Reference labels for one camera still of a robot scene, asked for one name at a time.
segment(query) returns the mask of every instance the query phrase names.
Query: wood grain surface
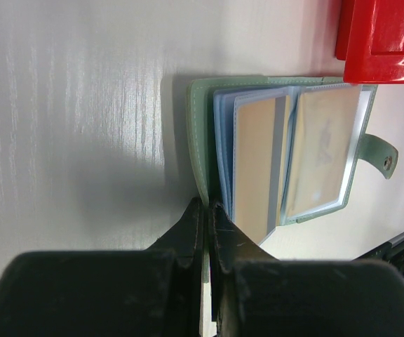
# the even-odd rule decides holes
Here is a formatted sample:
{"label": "wood grain surface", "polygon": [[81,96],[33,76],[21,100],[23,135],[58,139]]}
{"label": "wood grain surface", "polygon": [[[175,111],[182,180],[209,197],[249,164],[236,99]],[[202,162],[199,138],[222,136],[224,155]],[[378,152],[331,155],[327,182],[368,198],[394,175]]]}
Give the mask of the wood grain surface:
{"label": "wood grain surface", "polygon": [[[23,251],[149,246],[197,194],[188,82],[340,75],[339,7],[0,0],[0,274]],[[268,251],[353,258],[404,229],[404,89],[379,89],[369,129],[400,150],[393,180],[360,163],[346,210],[279,228]]]}

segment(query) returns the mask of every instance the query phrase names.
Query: wallet strap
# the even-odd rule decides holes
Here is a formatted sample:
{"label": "wallet strap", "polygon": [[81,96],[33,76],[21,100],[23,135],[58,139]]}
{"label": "wallet strap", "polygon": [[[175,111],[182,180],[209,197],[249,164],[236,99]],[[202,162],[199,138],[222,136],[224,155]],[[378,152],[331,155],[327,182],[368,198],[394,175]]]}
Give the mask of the wallet strap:
{"label": "wallet strap", "polygon": [[366,133],[360,141],[358,158],[374,166],[386,179],[390,179],[397,166],[398,151],[380,137]]}

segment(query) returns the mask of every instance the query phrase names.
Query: red container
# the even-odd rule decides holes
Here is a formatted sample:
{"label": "red container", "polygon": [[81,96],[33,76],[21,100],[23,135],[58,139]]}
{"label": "red container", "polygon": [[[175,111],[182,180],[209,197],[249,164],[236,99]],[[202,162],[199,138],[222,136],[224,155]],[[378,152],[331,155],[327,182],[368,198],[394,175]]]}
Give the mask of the red container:
{"label": "red container", "polygon": [[404,83],[404,0],[343,0],[336,57],[345,82]]}

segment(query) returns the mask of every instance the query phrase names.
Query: wallet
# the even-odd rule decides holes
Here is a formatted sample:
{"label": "wallet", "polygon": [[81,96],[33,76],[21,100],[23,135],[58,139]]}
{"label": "wallet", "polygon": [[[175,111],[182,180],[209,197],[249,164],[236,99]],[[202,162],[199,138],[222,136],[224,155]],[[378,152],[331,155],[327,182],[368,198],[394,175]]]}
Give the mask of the wallet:
{"label": "wallet", "polygon": [[[251,237],[259,243],[277,225],[344,208],[358,159],[389,179],[397,149],[365,133],[376,91],[377,86],[352,86],[337,77],[192,81],[187,91],[189,154],[204,205],[221,199],[240,229],[249,236],[260,232]],[[317,144],[327,144],[329,152]],[[263,183],[262,177],[270,180]],[[268,209],[268,204],[276,206]],[[258,213],[264,227],[251,224],[254,229],[244,230],[250,216],[257,222]]]}

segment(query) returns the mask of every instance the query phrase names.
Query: green leather cover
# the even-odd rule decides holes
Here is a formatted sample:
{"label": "green leather cover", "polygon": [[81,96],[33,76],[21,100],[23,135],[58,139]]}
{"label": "green leather cover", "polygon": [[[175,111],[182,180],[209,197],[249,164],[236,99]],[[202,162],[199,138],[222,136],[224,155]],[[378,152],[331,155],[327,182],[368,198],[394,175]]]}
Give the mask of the green leather cover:
{"label": "green leather cover", "polygon": [[[342,83],[340,77],[220,77],[212,79],[197,79],[192,81],[187,91],[187,133],[191,165],[196,179],[197,188],[202,202],[208,206],[211,199],[220,198],[219,173],[215,149],[215,131],[213,121],[213,93],[221,88],[244,86],[316,86],[321,84]],[[358,158],[364,159],[375,166],[385,178],[390,178],[398,160],[397,150],[384,140],[365,135],[370,111],[375,99],[376,88],[372,93],[365,121],[361,130],[349,184],[347,186],[344,204],[314,217],[332,213],[346,206]],[[313,216],[297,219],[297,222],[310,220]]]}

